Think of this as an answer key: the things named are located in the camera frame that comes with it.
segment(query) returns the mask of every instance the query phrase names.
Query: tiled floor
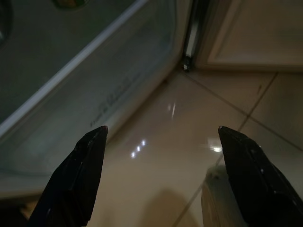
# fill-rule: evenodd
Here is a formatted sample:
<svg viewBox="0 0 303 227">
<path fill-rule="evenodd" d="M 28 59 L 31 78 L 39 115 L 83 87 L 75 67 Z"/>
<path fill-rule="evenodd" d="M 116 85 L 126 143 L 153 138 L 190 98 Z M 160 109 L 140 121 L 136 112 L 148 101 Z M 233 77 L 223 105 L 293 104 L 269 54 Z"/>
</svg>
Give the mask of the tiled floor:
<svg viewBox="0 0 303 227">
<path fill-rule="evenodd" d="M 200 227 L 219 125 L 247 134 L 303 197 L 296 75 L 174 72 L 109 142 L 90 227 Z"/>
</svg>

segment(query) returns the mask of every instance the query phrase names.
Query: refrigerator door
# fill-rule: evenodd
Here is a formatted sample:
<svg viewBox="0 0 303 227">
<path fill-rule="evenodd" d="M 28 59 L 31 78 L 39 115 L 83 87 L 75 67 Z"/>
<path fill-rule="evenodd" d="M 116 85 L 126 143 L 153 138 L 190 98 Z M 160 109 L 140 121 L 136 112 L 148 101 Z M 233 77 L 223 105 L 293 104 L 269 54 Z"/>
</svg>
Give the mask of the refrigerator door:
<svg viewBox="0 0 303 227">
<path fill-rule="evenodd" d="M 191 6 L 111 0 L 60 11 L 47 2 L 14 0 L 0 49 L 0 198 L 43 190 L 86 132 L 115 133 L 179 61 Z"/>
<path fill-rule="evenodd" d="M 302 1 L 210 1 L 195 66 L 303 71 L 302 31 Z"/>
</svg>

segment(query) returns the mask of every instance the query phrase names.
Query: white appliance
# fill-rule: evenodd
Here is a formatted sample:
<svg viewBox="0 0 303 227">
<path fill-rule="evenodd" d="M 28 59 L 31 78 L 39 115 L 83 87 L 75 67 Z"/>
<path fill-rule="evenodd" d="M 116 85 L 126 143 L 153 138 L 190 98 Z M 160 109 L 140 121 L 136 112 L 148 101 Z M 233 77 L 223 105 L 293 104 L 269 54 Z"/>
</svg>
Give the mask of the white appliance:
<svg viewBox="0 0 303 227">
<path fill-rule="evenodd" d="M 12 0 L 0 47 L 0 199 L 40 193 L 86 132 L 108 125 L 110 139 L 183 46 L 186 69 L 302 70 L 299 2 L 91 0 L 66 11 Z"/>
</svg>

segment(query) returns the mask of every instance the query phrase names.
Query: beige floor tile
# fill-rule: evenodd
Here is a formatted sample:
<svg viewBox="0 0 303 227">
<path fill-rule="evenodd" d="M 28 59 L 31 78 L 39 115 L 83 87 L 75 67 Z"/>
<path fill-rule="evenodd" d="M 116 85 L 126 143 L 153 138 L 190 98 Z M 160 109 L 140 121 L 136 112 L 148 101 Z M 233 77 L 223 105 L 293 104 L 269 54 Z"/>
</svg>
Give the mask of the beige floor tile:
<svg viewBox="0 0 303 227">
<path fill-rule="evenodd" d="M 241 132 L 262 147 L 268 159 L 280 169 L 300 197 L 303 198 L 303 152 L 252 120 L 248 120 Z"/>
<path fill-rule="evenodd" d="M 220 97 L 249 113 L 274 73 L 193 71 L 188 74 Z"/>
<path fill-rule="evenodd" d="M 303 75 L 274 80 L 252 117 L 303 149 Z"/>
<path fill-rule="evenodd" d="M 220 155 L 218 126 L 244 119 L 177 75 L 109 142 L 88 226 L 171 226 Z"/>
<path fill-rule="evenodd" d="M 184 214 L 180 222 L 176 225 L 177 227 L 202 227 L 203 216 L 201 207 L 201 191 L 195 197 L 191 206 Z"/>
</svg>

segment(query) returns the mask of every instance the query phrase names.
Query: tile grout line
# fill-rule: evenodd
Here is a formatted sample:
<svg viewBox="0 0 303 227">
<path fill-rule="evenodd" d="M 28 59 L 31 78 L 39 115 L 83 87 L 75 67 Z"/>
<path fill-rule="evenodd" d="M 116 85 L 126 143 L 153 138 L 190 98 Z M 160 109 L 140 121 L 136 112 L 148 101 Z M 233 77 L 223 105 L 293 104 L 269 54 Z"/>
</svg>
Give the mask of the tile grout line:
<svg viewBox="0 0 303 227">
<path fill-rule="evenodd" d="M 289 143 L 290 145 L 292 145 L 293 147 L 295 147 L 296 149 L 298 149 L 299 151 L 303 152 L 303 149 L 301 147 L 299 147 L 298 145 L 292 143 L 291 141 L 289 141 L 288 139 L 284 138 L 283 136 L 281 136 L 280 134 L 276 133 L 274 130 L 272 130 L 271 128 L 267 127 L 266 125 L 264 125 L 263 123 L 259 122 L 257 119 L 250 117 L 250 119 L 252 121 L 254 121 L 255 123 L 257 123 L 258 125 L 260 125 L 261 127 L 265 128 L 266 130 L 270 131 L 272 134 L 276 135 L 277 137 L 279 137 L 280 139 L 284 140 L 285 142 Z"/>
<path fill-rule="evenodd" d="M 191 204 L 194 202 L 200 191 L 202 190 L 202 184 L 197 188 L 194 195 L 190 198 L 189 202 L 186 204 L 185 208 L 182 210 L 182 212 L 179 214 L 175 222 L 172 224 L 172 227 L 178 226 L 184 215 L 187 213 L 188 209 L 190 208 Z"/>
<path fill-rule="evenodd" d="M 238 131 L 241 131 L 242 128 L 244 127 L 244 125 L 246 124 L 246 122 L 248 121 L 249 118 L 251 118 L 251 114 L 253 113 L 253 111 L 256 109 L 256 107 L 258 106 L 258 104 L 260 103 L 261 99 L 263 98 L 263 96 L 265 95 L 265 93 L 268 91 L 269 87 L 272 85 L 272 83 L 274 82 L 275 78 L 278 75 L 278 72 L 275 73 L 275 75 L 273 76 L 273 78 L 271 79 L 271 81 L 269 82 L 269 84 L 267 85 L 267 87 L 265 88 L 264 92 L 262 93 L 262 95 L 260 96 L 260 98 L 257 100 L 257 102 L 254 104 L 253 108 L 251 109 L 251 111 L 247 114 L 246 112 L 242 111 L 241 109 L 239 109 L 238 107 L 236 107 L 235 105 L 233 105 L 232 103 L 230 103 L 229 101 L 225 100 L 224 98 L 222 98 L 221 96 L 217 95 L 215 92 L 213 92 L 212 90 L 210 90 L 209 88 L 207 88 L 206 86 L 200 84 L 199 82 L 197 82 L 196 80 L 192 79 L 190 76 L 188 76 L 187 74 L 185 74 L 184 72 L 182 72 L 182 75 L 191 80 L 193 83 L 197 84 L 199 87 L 203 88 L 204 90 L 206 90 L 207 92 L 209 92 L 210 94 L 212 94 L 213 96 L 219 98 L 221 101 L 223 101 L 224 103 L 226 103 L 227 105 L 229 105 L 230 107 L 236 109 L 237 111 L 239 111 L 240 113 L 244 114 L 246 116 L 245 120 L 242 122 L 242 124 L 239 126 Z M 254 120 L 255 122 L 259 123 L 260 125 L 262 125 L 260 122 L 258 122 L 256 119 L 251 118 L 252 120 Z M 223 158 L 223 153 L 219 156 L 219 158 L 217 159 L 215 165 L 217 166 L 219 164 L 219 162 L 221 161 L 221 159 Z M 194 195 L 191 197 L 191 199 L 189 200 L 189 202 L 187 203 L 187 205 L 185 206 L 185 208 L 182 210 L 182 212 L 180 213 L 180 215 L 177 217 L 176 221 L 173 223 L 172 227 L 176 227 L 180 221 L 182 220 L 182 218 L 184 217 L 184 215 L 186 214 L 186 212 L 188 211 L 188 209 L 190 208 L 191 204 L 193 203 L 193 201 L 195 200 L 195 198 L 197 197 L 197 195 L 199 194 L 199 192 L 202 190 L 202 184 L 200 184 L 200 186 L 198 187 L 198 189 L 195 191 Z"/>
<path fill-rule="evenodd" d="M 269 90 L 269 88 L 273 84 L 274 80 L 277 78 L 278 74 L 279 74 L 278 72 L 276 72 L 274 74 L 274 76 L 272 77 L 272 79 L 270 80 L 270 82 L 268 83 L 268 85 L 266 86 L 266 88 L 264 89 L 263 93 L 261 94 L 260 98 L 256 101 L 256 103 L 254 104 L 254 106 L 250 110 L 249 114 L 247 115 L 248 117 L 250 117 L 252 115 L 252 113 L 254 112 L 254 110 L 257 108 L 257 106 L 261 102 L 262 98 L 264 97 L 264 95 L 266 94 L 266 92 Z"/>
<path fill-rule="evenodd" d="M 239 126 L 237 131 L 241 131 L 242 128 L 244 127 L 244 125 L 246 124 L 246 122 L 248 121 L 249 118 L 251 118 L 252 113 L 254 112 L 254 110 L 256 109 L 256 107 L 259 105 L 261 99 L 264 97 L 265 93 L 268 91 L 268 89 L 270 88 L 270 86 L 273 84 L 274 80 L 276 79 L 276 77 L 278 76 L 278 72 L 276 72 L 274 74 L 274 76 L 272 77 L 272 79 L 270 80 L 270 82 L 268 83 L 268 85 L 266 86 L 266 88 L 264 89 L 263 93 L 261 94 L 261 96 L 259 97 L 259 99 L 256 101 L 256 103 L 254 104 L 254 106 L 252 107 L 252 109 L 250 110 L 249 114 L 246 116 L 245 120 L 242 122 L 242 124 Z M 223 153 L 219 156 L 219 158 L 216 160 L 215 162 L 215 166 L 219 165 L 219 163 L 221 162 L 222 158 L 224 157 Z"/>
<path fill-rule="evenodd" d="M 244 119 L 244 121 L 242 122 L 242 124 L 239 126 L 239 128 L 238 128 L 237 131 L 241 131 L 242 130 L 242 128 L 244 127 L 244 125 L 246 124 L 246 122 L 248 121 L 249 118 L 250 118 L 249 116 L 246 116 L 246 118 Z M 216 162 L 215 162 L 214 165 L 218 166 L 223 157 L 224 157 L 223 153 L 220 154 L 220 156 L 218 157 L 218 159 L 216 160 Z"/>
<path fill-rule="evenodd" d="M 213 92 L 212 90 L 210 90 L 209 88 L 207 88 L 206 86 L 204 86 L 203 84 L 199 83 L 198 81 L 192 79 L 190 76 L 182 73 L 182 75 L 189 79 L 190 81 L 192 81 L 193 83 L 195 83 L 196 85 L 198 85 L 199 87 L 201 87 L 203 90 L 206 90 L 208 93 L 210 93 L 211 95 L 215 96 L 216 98 L 220 99 L 222 102 L 224 102 L 225 104 L 229 105 L 230 107 L 232 107 L 233 109 L 237 110 L 238 112 L 242 113 L 243 115 L 247 116 L 248 114 L 246 112 L 244 112 L 243 110 L 241 110 L 240 108 L 236 107 L 234 104 L 232 104 L 231 102 L 227 101 L 226 99 L 222 98 L 221 96 L 219 96 L 218 94 L 216 94 L 215 92 Z"/>
</svg>

